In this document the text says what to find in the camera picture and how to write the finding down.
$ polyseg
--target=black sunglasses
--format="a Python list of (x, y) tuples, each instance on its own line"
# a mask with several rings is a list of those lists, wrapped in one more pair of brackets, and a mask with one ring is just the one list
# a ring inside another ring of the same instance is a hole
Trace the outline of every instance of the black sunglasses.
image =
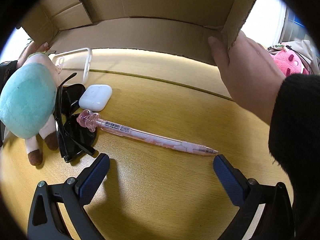
[[(63, 87), (63, 84), (76, 74), (71, 74), (57, 88), (54, 111), (60, 154), (66, 163), (81, 155), (82, 152), (93, 155), (95, 149), (91, 145), (97, 136), (96, 130), (90, 132), (87, 128), (81, 127), (76, 121), (79, 114), (73, 114), (79, 108), (79, 99), (85, 92), (84, 85), (73, 84)], [(65, 124), (62, 123), (62, 114), (67, 119)]]

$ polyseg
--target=pink pen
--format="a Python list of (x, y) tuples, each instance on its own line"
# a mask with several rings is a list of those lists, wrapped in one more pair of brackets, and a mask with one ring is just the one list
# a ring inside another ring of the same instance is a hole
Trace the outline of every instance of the pink pen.
[(124, 126), (118, 123), (102, 120), (100, 119), (100, 115), (98, 113), (93, 113), (90, 110), (84, 110), (81, 114), (79, 114), (79, 116), (77, 117), (77, 121), (82, 127), (87, 127), (91, 132), (94, 132), (96, 127), (100, 127), (103, 131), (106, 132), (110, 132), (120, 136), (126, 136), (132, 139), (144, 141), (181, 152), (205, 156), (212, 156), (218, 153), (218, 151), (204, 145), (175, 140), (133, 129), (131, 127)]

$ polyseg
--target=teal plush toy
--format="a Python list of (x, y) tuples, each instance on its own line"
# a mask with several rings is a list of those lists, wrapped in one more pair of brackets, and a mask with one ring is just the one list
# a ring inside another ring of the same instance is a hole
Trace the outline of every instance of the teal plush toy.
[(23, 138), (31, 165), (42, 163), (36, 135), (47, 146), (58, 148), (54, 112), (59, 69), (45, 54), (30, 56), (6, 82), (0, 95), (0, 119), (16, 136)]

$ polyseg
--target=blue gripper pad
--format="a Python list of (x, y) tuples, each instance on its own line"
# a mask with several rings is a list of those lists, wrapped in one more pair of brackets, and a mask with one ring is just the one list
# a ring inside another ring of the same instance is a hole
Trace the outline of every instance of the blue gripper pad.
[(110, 168), (109, 156), (100, 153), (90, 167), (84, 170), (77, 177), (75, 192), (79, 197), (79, 203), (87, 205), (91, 202), (97, 192), (101, 182), (108, 173)]
[(213, 169), (233, 205), (241, 207), (244, 204), (245, 191), (248, 188), (244, 175), (232, 167), (223, 155), (217, 155), (214, 158)]

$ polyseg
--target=brown cardboard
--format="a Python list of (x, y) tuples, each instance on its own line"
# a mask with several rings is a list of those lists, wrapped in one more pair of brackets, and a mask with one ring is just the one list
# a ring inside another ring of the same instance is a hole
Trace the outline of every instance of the brown cardboard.
[(41, 0), (21, 25), (37, 43), (47, 41), (57, 52), (131, 48), (214, 64), (207, 38), (215, 36), (230, 48), (254, 2)]

